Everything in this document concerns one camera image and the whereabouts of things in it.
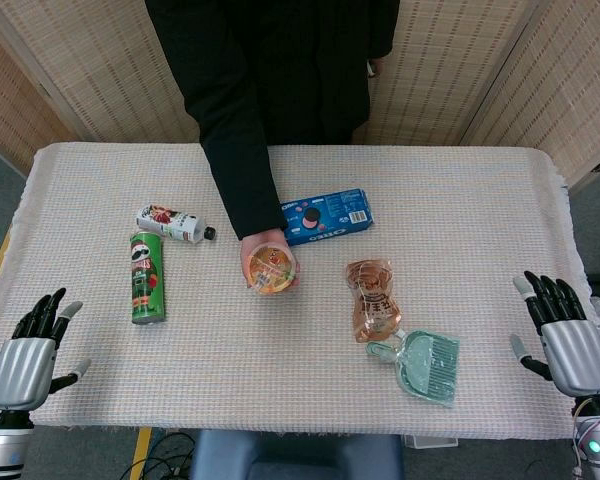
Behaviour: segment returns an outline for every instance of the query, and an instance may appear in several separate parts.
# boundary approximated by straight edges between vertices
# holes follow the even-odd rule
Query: beige room divider
[[[76,138],[0,45],[0,153],[26,174],[36,150]]]
[[[539,148],[573,185],[600,162],[600,0],[547,4],[464,143]]]
[[[0,0],[0,24],[90,139],[196,141],[142,0]],[[600,0],[402,0],[370,93],[357,143],[533,146],[573,184],[600,161]]]

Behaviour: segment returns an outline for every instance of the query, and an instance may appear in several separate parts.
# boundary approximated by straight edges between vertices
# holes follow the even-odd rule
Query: human hand
[[[244,275],[245,280],[247,281],[247,286],[251,286],[249,284],[249,254],[255,250],[258,245],[262,245],[263,243],[275,242],[279,243],[283,247],[289,249],[289,245],[287,244],[287,239],[284,238],[284,233],[279,228],[274,228],[271,230],[266,230],[264,232],[256,233],[254,235],[248,235],[242,239],[242,246],[240,248],[240,260],[242,262],[242,274]],[[300,266],[296,262],[296,274],[300,270]],[[298,284],[298,277],[293,280],[291,286],[295,286]]]
[[[371,66],[369,78],[379,77],[384,71],[384,57],[369,59],[369,65]]]

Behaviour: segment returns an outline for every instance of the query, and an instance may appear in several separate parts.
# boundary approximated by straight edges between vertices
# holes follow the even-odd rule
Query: floor
[[[23,187],[24,180],[0,161],[0,245]],[[585,269],[588,273],[600,273],[600,178],[571,201],[575,238]],[[152,444],[166,434],[154,429]],[[131,428],[37,427],[24,478],[128,478],[123,474],[132,462],[136,438],[137,430]],[[172,438],[158,445],[153,455],[161,458],[176,456],[179,465],[182,457],[178,456],[188,453],[190,444],[182,435],[174,438],[175,443],[171,442]],[[570,478],[573,462],[566,440],[461,440],[457,448],[405,449],[405,466],[410,480],[565,479]],[[156,467],[147,478],[160,479],[164,475],[165,470]]]

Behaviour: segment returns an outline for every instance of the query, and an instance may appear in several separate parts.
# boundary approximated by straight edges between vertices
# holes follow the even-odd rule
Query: woven tablecloth
[[[294,248],[301,284],[248,290],[239,243],[198,145],[52,145],[36,156],[0,272],[0,347],[61,286],[84,308],[56,374],[77,385],[34,414],[49,425],[532,438],[570,434],[571,401],[514,359],[538,338],[511,283],[531,269],[589,290],[562,178],[520,148],[318,146],[271,149],[282,201],[350,188],[368,195],[365,232]],[[217,239],[164,243],[168,320],[131,323],[135,213],[158,203],[204,217]],[[455,405],[404,393],[394,369],[353,340],[348,262],[390,259],[403,328],[460,338]],[[585,303],[589,315],[591,306]]]

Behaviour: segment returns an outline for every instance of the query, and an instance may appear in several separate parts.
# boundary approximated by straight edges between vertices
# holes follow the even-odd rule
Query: black jacket
[[[346,143],[399,0],[145,0],[238,238],[286,227],[267,144]]]

